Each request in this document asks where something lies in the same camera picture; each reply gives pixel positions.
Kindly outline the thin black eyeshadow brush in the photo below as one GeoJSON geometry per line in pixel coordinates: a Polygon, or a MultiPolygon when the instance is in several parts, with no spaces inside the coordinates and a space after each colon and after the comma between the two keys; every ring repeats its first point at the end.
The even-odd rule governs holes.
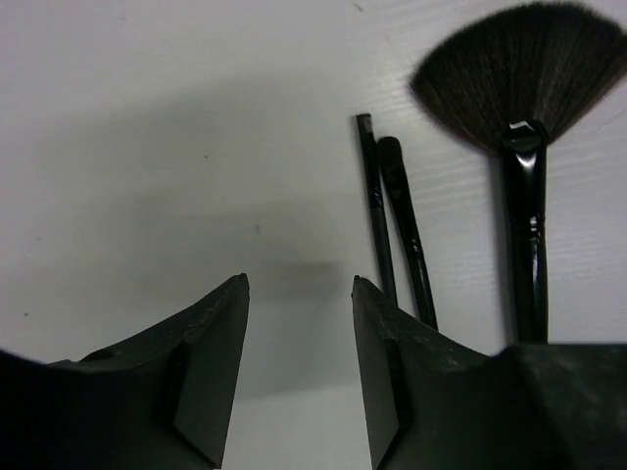
{"type": "Polygon", "coordinates": [[[438,331],[432,289],[413,210],[401,142],[397,137],[385,136],[377,141],[376,150],[406,256],[416,313],[423,323],[438,331]]]}

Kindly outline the black fan makeup brush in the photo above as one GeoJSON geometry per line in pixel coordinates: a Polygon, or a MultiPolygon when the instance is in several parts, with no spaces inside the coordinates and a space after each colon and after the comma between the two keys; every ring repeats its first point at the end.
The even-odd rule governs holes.
{"type": "Polygon", "coordinates": [[[547,151],[625,76],[626,31],[574,2],[513,6],[459,29],[410,90],[449,133],[501,167],[514,331],[549,338],[547,151]]]}

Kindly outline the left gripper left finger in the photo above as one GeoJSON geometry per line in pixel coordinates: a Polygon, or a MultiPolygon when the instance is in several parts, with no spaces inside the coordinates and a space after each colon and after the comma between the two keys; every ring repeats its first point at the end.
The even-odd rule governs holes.
{"type": "Polygon", "coordinates": [[[1,355],[5,469],[218,469],[249,313],[235,275],[78,361],[1,355]]]}

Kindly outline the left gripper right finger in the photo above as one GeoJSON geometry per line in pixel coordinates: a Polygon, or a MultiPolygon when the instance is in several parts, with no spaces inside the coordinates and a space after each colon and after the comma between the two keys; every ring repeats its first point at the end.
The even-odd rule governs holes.
{"type": "Polygon", "coordinates": [[[376,469],[622,469],[626,349],[471,350],[353,285],[354,328],[376,469]]]}

